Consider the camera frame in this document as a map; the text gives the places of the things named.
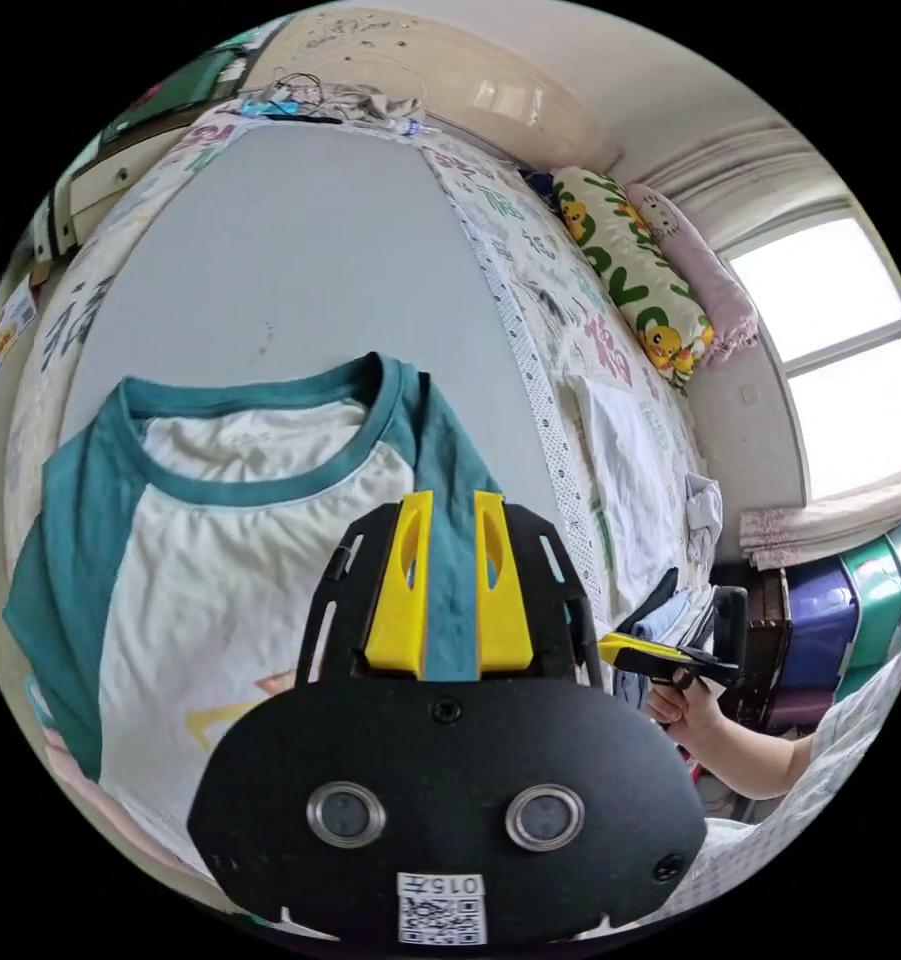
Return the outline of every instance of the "printed bedding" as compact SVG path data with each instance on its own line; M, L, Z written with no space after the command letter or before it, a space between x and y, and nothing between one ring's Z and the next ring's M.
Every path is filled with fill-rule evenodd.
M7 450L5 540L11 574L26 531L39 512L42 465L56 449L73 372L110 282L177 191L221 150L249 130L269 123L236 116L228 112L228 105L204 114L114 207L47 304L24 367ZM579 498L586 507L590 529L584 543L592 550L590 560L601 586L594 615L612 625L625 611L621 612L614 592L614 544L602 518L571 388L574 377L613 380L639 399L656 446L660 483L672 505L674 527L681 531L680 586L705 580L706 571L685 559L685 478L687 473L705 473L685 401L655 374L560 221L515 167L456 137L439 131L424 131L413 138L385 131L360 133L420 150L461 219L469 224L471 242L479 243L492 258L532 335L566 434L567 452L561 456L569 457ZM352 134L346 131L341 135ZM578 555L574 560L579 566Z
M705 474L706 467L693 440L686 400L661 380L569 232L516 168L446 135L421 138L419 146L458 212L480 232L550 379L593 530L593 562L604 595L604 607L595 609L595 616L613 626L633 604L615 589L618 545L604 521L573 389L576 378L612 381L637 400L655 448L659 493L680 538L678 588L705 583L712 558L694 564L687 557L686 478Z

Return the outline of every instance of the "camera lens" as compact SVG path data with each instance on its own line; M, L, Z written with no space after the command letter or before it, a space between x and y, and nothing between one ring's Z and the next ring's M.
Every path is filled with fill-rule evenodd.
M334 847L365 847L383 832L383 805L365 787L344 781L315 790L307 803L310 829Z
M510 839L545 853L566 846L583 827L583 801L567 787L545 783L524 790L507 809Z

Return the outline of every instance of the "hand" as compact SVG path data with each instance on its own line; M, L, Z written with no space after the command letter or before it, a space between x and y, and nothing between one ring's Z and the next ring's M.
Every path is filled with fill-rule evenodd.
M684 675L678 670L673 679L679 683ZM669 724L667 734L690 753L697 744L706 743L724 720L716 696L699 680L686 690L653 684L643 712L658 723Z

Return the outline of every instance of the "window frame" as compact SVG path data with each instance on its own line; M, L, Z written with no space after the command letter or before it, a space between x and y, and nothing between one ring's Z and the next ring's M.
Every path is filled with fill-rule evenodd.
M720 261L730 272L731 276L733 276L741 286L745 287L743 281L733 268L732 260L734 258L741 257L744 254L757 250L760 247L766 246L769 243L773 243L776 240L782 240L785 237L811 229L812 227L821 226L825 223L832 223L834 220L847 219L855 220L863 230L867 239L873 246L873 249L876 251L877 256L880 258L880 262L883 264L888 276L893 282L901 301L901 281L893 262L889 259L889 255L883 244L878 238L874 237L872 228L869 226L869 224L861 220L861 218L857 215L857 211L854 209L853 205L847 200L830 200L813 204L812 206L802 207L799 210L792 211L776 218L775 220L771 220L769 223L764 224L758 229L745 234L744 236L734 240L724 247L721 247L715 252L720 258ZM760 328L760 341L763 344L764 349L767 351L777 377L777 382L779 383L780 389L783 393L784 403L790 420L790 427L793 432L794 442L797 447L798 459L800 463L800 487L803 494L803 502L801 505L806 507L810 503L825 503L829 500L839 500L844 497L852 497L858 494L878 490L881 487L885 487L887 484L901 483L900 470L897 473L894 473L888 477L883 477L880 480L874 481L873 483L854 487L850 490L844 490L840 493L830 494L826 497L813 497L810 488L810 469L807 460L807 448L803 437L803 428L800 424L800 417L797 413L797 407L793 399L793 393L790 390L790 380L793 377L799 376L803 373L811 373L814 370L827 367L830 364L837 363L840 360L847 360L850 357L855 357L862 353L866 353L868 350L875 349L876 347L882 347L888 343L901 340L901 319L893 321L889 324L885 324L882 327L878 327L876 330L868 331L867 333L838 341L829 347L815 350L811 353L796 357L795 359L787 362L784 362L781 359L780 354L777 352L776 345L773 342L773 335L770 333L770 330L764 323L762 316L759 317L758 322Z

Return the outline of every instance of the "headboard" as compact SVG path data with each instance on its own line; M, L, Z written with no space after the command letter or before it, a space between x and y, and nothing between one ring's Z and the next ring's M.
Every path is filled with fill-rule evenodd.
M292 17L261 51L243 88L307 72L416 97L437 126L456 127L527 166L605 170L620 154L600 119L534 64L456 27L372 7Z

